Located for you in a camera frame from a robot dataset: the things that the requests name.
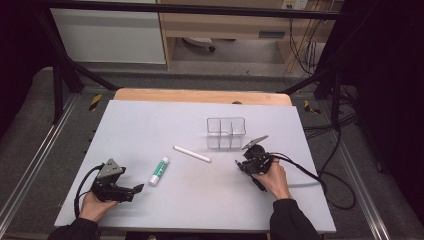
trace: glue stick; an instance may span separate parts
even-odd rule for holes
[[[163,172],[166,169],[166,166],[168,166],[169,158],[163,157],[162,160],[159,162],[159,165],[156,167],[155,172],[153,173],[153,176],[150,178],[150,185],[155,186],[158,184],[160,177],[162,176]]]

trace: sleeve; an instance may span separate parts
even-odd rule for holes
[[[274,202],[270,220],[272,240],[319,240],[320,237],[309,219],[293,199]]]
[[[54,230],[48,240],[96,240],[97,227],[93,221],[77,218],[71,225]]]

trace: clear plastic container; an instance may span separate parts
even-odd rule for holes
[[[208,148],[241,148],[246,135],[245,119],[208,118]]]

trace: white marker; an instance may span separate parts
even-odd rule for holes
[[[195,158],[197,158],[197,159],[200,159],[200,160],[205,161],[205,162],[208,162],[208,163],[210,163],[210,162],[212,161],[211,159],[209,159],[209,158],[207,158],[207,157],[205,157],[205,156],[202,156],[202,155],[200,155],[200,154],[194,153],[194,152],[189,151],[189,150],[187,150],[187,149],[184,149],[184,148],[182,148],[182,147],[174,146],[174,149],[175,149],[175,150],[177,150],[178,152],[185,153],[185,154],[187,154],[187,155],[190,155],[190,156],[192,156],[192,157],[195,157]]]

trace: human hand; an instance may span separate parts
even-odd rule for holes
[[[90,191],[84,197],[79,217],[98,222],[109,209],[117,204],[117,201],[102,202]]]
[[[252,174],[252,176],[258,179],[268,191],[274,194],[277,200],[293,198],[289,192],[286,171],[283,166],[280,166],[278,159],[274,158],[266,174]]]

